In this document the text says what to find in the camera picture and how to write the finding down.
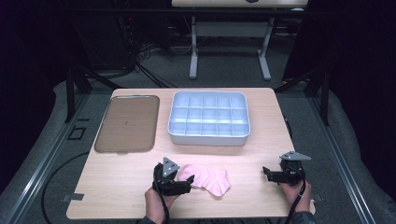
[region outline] wooden table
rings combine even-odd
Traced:
[[[223,197],[204,189],[192,189],[174,203],[171,218],[286,217],[289,207],[283,192],[268,182],[266,166],[280,170],[279,156],[293,150],[276,96],[271,89],[199,89],[240,91],[247,97],[251,133],[242,147],[180,146],[167,131],[173,94],[180,89],[115,90],[118,95],[157,95],[160,110],[155,146],[149,152],[98,153],[92,147],[76,187],[82,201],[71,201],[71,219],[141,218],[145,215],[145,191],[151,186],[154,166],[168,157],[183,167],[201,164],[228,173],[231,188]]]
[[[172,0],[172,7],[253,7],[263,9],[306,7],[308,0],[259,0],[249,3],[246,0]],[[257,50],[262,76],[271,80],[271,74],[265,59],[268,43],[273,30],[274,18],[268,22],[237,21],[197,21],[191,18],[191,65],[190,79],[196,79],[198,70],[197,36],[248,36],[263,37],[262,47]]]

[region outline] gray carpet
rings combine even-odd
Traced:
[[[175,54],[173,51],[154,50],[149,58],[141,63],[150,71],[166,78],[179,88],[189,87],[267,87],[281,85],[281,76],[292,46],[286,38],[274,37],[267,52],[267,61],[273,79],[264,81],[256,59],[256,49],[261,45],[260,39],[222,39],[206,40],[199,48],[198,78],[189,80],[190,54]],[[157,88],[142,72],[135,71],[125,77],[112,79],[127,88]],[[54,158],[48,177],[64,162],[87,152],[92,145],[101,118],[105,112],[111,91],[103,84],[91,80],[94,91],[91,95],[80,96],[86,104],[69,125],[86,128],[81,140],[65,139],[60,145],[59,154]],[[317,111],[312,107],[312,99],[301,93],[304,84],[292,91],[277,95],[282,112],[290,123],[292,141],[296,151],[312,157],[305,161],[304,168],[307,180],[313,186],[313,194],[321,195],[323,201],[316,203],[319,223],[361,223],[345,182],[335,167],[331,146],[315,116]],[[31,153],[15,175],[14,179],[0,197],[0,223],[6,223],[13,216],[18,199],[28,185],[36,167],[46,153],[52,149],[58,134],[64,128],[66,112],[65,85],[55,88],[57,104],[51,118]],[[370,173],[360,161],[359,146],[347,116],[337,98],[331,94],[329,102],[329,121],[331,130],[346,158],[351,173],[361,188],[361,194],[367,202],[376,223],[396,223],[396,206],[373,181]],[[87,156],[82,155],[67,163],[51,179],[45,194],[45,208],[51,223],[133,223],[132,220],[69,220],[65,211],[68,202],[63,202],[64,195],[74,192],[79,175]],[[18,218],[20,223],[46,223],[41,207],[43,186],[33,195],[31,204],[26,205],[26,213]],[[263,219],[233,220],[189,220],[190,223],[265,223]]]

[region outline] pink towel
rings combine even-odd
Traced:
[[[185,181],[191,175],[195,175],[191,184],[196,188],[205,188],[215,196],[223,196],[230,188],[227,180],[227,171],[213,169],[202,165],[185,165],[178,173],[178,180]]]

